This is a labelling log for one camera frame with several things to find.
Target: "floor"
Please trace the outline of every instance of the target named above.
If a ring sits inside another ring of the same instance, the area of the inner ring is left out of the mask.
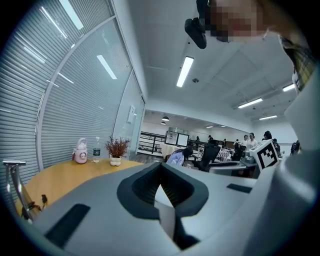
[[[138,162],[138,163],[143,163],[143,164],[150,164],[150,163],[156,163],[156,162],[164,163],[165,162],[164,158],[161,156],[154,156],[154,155],[141,154],[141,153],[138,153],[136,156],[132,157],[130,160]],[[188,166],[191,169],[198,170],[198,168],[194,167],[194,164],[191,161],[185,161],[184,165]]]

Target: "desk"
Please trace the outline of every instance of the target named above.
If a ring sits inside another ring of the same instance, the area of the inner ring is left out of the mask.
[[[88,159],[84,164],[67,161],[39,172],[25,185],[25,188],[35,204],[41,207],[43,205],[41,195],[45,194],[48,199],[46,206],[49,206],[92,178],[140,165],[143,163],[124,159],[121,160],[120,166],[111,166],[110,159],[100,159],[98,163]],[[22,205],[19,199],[15,207],[21,214]]]
[[[175,152],[176,150],[183,150],[185,149],[185,146],[175,146],[175,145],[169,145],[169,144],[163,144],[161,147],[161,151],[162,151],[162,156],[165,159],[166,156],[168,155],[172,155],[173,152]]]

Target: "whiteboard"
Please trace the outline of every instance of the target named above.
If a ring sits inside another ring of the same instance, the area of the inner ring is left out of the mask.
[[[177,145],[186,147],[188,144],[189,135],[179,134]]]

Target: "white flower pot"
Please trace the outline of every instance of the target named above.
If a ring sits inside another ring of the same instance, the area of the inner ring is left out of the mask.
[[[119,166],[121,164],[121,157],[110,157],[110,165],[111,166]]]

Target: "plastic bottle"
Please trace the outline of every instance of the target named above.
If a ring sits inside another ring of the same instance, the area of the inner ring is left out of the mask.
[[[100,161],[100,144],[99,144],[100,138],[99,137],[95,137],[95,139],[96,139],[96,142],[95,142],[95,145],[94,145],[94,148],[93,148],[93,159],[92,159],[92,161],[95,162],[95,163],[99,163],[99,161]]]

